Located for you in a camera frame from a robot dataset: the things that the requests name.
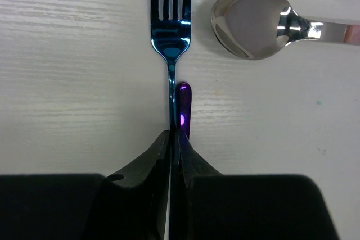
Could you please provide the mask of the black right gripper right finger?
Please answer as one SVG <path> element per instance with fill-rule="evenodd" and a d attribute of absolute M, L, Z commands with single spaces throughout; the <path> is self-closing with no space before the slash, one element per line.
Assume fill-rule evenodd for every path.
<path fill-rule="evenodd" d="M 303 175 L 223 175 L 174 136 L 171 239 L 338 239 L 315 182 Z"/>

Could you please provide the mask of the purple spoon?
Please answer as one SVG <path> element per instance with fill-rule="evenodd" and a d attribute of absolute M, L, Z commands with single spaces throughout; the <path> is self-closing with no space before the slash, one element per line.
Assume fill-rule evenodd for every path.
<path fill-rule="evenodd" d="M 192 89 L 186 82 L 180 82 L 176 88 L 178 120 L 181 129 L 190 138 Z"/>

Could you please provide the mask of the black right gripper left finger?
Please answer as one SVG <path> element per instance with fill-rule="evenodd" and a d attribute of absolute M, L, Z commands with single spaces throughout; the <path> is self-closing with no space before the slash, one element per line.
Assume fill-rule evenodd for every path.
<path fill-rule="evenodd" d="M 163 131 L 117 172 L 1 176 L 2 239 L 159 239 L 157 207 L 167 183 Z"/>

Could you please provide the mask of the blue fork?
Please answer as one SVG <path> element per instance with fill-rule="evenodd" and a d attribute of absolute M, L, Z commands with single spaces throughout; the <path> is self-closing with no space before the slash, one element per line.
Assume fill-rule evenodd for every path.
<path fill-rule="evenodd" d="M 172 13 L 169 13 L 169 0 L 163 0 L 163 13 L 160 13 L 160 0 L 150 0 L 150 34 L 154 50 L 166 62 L 169 85 L 169 125 L 176 130 L 176 63 L 191 43 L 192 0 L 182 0 L 179 13 L 179 0 L 172 0 Z"/>

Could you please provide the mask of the pink handled silver spoon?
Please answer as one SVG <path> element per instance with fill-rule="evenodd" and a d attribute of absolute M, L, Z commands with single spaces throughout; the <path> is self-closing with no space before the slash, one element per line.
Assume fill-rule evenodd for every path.
<path fill-rule="evenodd" d="M 359 45 L 359 25 L 306 19 L 288 0 L 217 0 L 211 25 L 233 55 L 262 60 L 301 40 Z"/>

